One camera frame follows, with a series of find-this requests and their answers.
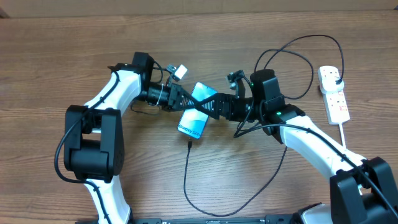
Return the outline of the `blue Galaxy smartphone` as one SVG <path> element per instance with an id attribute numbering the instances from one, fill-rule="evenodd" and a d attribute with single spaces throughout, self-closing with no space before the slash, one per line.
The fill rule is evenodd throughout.
<path id="1" fill-rule="evenodd" d="M 201 82 L 197 82 L 192 90 L 192 96 L 198 101 L 207 99 L 217 93 L 216 90 Z M 196 109 L 187 109 L 183 112 L 177 130 L 191 138 L 200 139 L 208 121 L 208 115 Z"/>

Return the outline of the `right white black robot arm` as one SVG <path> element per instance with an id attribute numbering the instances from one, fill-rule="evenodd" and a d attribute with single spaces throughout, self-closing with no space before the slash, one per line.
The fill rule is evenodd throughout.
<path id="1" fill-rule="evenodd" d="M 328 180 L 330 203 L 301 208 L 290 223 L 397 223 L 397 185 L 384 159 L 348 150 L 287 104 L 273 70 L 258 70 L 250 81 L 252 98 L 215 93 L 195 108 L 214 119 L 259 121 L 267 135 L 298 152 Z"/>

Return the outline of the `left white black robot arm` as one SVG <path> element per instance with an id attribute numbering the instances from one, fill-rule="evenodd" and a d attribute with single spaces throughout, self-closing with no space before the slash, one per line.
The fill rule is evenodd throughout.
<path id="1" fill-rule="evenodd" d="M 119 176 L 124 164 L 122 116 L 131 102 L 142 100 L 169 111 L 194 106 L 180 85 L 152 82 L 156 64 L 149 54 L 135 52 L 131 63 L 110 67 L 111 79 L 98 95 L 66 110 L 55 171 L 65 182 L 86 186 L 98 211 L 97 223 L 134 223 Z"/>

